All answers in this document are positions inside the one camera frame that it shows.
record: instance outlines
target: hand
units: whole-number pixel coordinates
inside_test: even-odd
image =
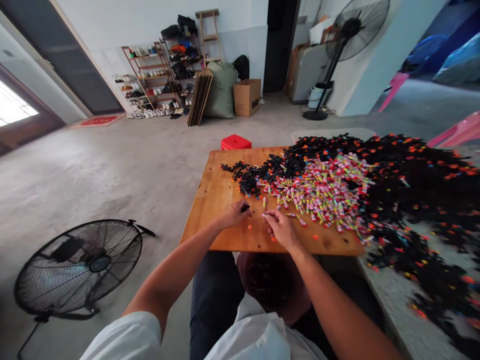
[[[231,228],[237,225],[238,223],[240,223],[246,217],[251,216],[252,212],[250,211],[250,209],[247,209],[246,211],[241,212],[242,207],[248,204],[249,203],[245,199],[239,200],[231,204],[225,210],[224,214],[218,218],[220,226],[223,229]]]
[[[263,217],[270,235],[275,237],[289,253],[302,246],[293,224],[280,210],[267,210],[263,213]]]

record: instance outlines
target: red doormat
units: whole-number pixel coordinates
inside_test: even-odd
[[[70,129],[104,127],[104,126],[113,124],[114,122],[120,120],[124,116],[125,116],[124,113],[117,114],[117,115],[95,116],[70,126]]]

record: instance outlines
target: wooden ladder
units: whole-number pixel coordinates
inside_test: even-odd
[[[197,11],[195,13],[196,18],[200,19],[201,42],[203,45],[203,65],[205,66],[205,68],[207,67],[208,62],[212,62],[212,61],[222,62],[222,49],[220,49],[219,31],[217,29],[217,18],[216,18],[219,14],[220,13],[218,9]],[[203,19],[210,18],[210,17],[213,18],[213,23],[215,24],[215,34],[205,35]],[[209,41],[216,41],[216,44],[218,46],[218,52],[220,54],[219,57],[207,57],[205,52],[205,43]]]

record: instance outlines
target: pile of candy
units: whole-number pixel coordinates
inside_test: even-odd
[[[277,199],[277,209],[288,210],[293,203],[300,214],[310,216],[311,221],[323,224],[329,228],[336,224],[339,233],[355,230],[359,234],[367,234],[367,230],[357,218],[357,202],[361,195],[367,193],[372,181],[366,174],[374,166],[360,161],[356,154],[339,155],[332,161],[320,161],[319,158],[304,159],[305,168],[301,176],[293,179],[279,177],[273,183],[259,179],[258,186],[264,186],[263,206],[266,207],[267,196]],[[288,214],[297,218],[302,226],[305,221],[298,215]]]
[[[316,223],[339,224],[339,231],[352,228],[367,246],[377,244],[368,254],[371,268],[390,267],[417,282],[427,296],[415,294],[411,307],[461,352],[480,359],[480,342],[459,335],[447,316],[452,311],[480,319],[480,304],[472,296],[480,294],[480,285],[460,267],[446,264],[429,248],[428,238],[404,222],[426,221],[433,235],[459,253],[475,255],[480,271],[480,174],[465,159],[418,138],[390,134],[362,141],[344,134],[300,138],[281,156],[270,154],[262,166],[239,161],[221,167],[233,173],[232,181],[238,180],[246,196],[258,199],[264,187],[278,205],[293,203]],[[353,175],[354,169],[359,173]]]

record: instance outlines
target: blue tarp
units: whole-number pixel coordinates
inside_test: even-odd
[[[433,81],[445,85],[480,81],[480,32],[446,58]]]

